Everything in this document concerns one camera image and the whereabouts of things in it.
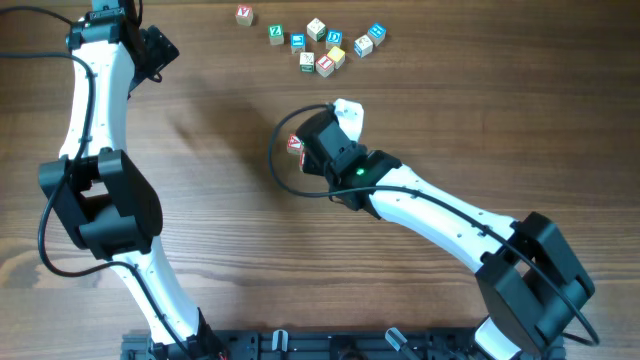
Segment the white blue side block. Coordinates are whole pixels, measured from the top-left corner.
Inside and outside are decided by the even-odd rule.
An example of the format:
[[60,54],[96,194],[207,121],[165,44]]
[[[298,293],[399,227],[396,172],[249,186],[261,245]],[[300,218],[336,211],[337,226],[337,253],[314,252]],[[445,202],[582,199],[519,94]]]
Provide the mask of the white blue side block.
[[374,49],[374,43],[368,35],[362,35],[354,41],[354,51],[359,58],[369,55]]

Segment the red A letter block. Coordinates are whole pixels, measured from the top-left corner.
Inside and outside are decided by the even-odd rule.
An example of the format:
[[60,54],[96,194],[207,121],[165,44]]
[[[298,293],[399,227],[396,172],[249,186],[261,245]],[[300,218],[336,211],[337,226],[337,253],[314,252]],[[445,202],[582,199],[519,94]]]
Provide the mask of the red A letter block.
[[287,140],[287,152],[289,154],[300,155],[303,151],[304,144],[301,140],[295,134],[290,134]]

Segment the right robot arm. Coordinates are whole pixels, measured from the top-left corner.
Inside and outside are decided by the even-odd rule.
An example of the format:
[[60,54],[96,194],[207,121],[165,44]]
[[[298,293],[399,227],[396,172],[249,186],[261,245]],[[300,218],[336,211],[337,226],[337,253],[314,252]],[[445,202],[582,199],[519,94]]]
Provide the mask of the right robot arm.
[[304,172],[324,177],[347,208],[414,231],[474,274],[488,316],[473,342],[485,356],[551,350],[595,292],[558,226],[538,212],[522,221],[487,212],[438,189],[399,159],[359,144],[346,129],[355,115],[327,109],[297,129]]

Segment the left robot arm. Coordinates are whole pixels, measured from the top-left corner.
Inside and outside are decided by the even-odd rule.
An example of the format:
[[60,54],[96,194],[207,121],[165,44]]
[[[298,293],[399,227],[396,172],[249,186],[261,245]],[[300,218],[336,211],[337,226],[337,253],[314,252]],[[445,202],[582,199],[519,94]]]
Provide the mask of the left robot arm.
[[179,54],[141,22],[140,2],[95,1],[72,23],[70,126],[57,160],[39,168],[43,214],[56,214],[73,244],[123,281],[149,324],[149,357],[220,359],[224,345],[165,255],[159,197],[127,154],[131,92],[146,79],[161,82],[161,70]]

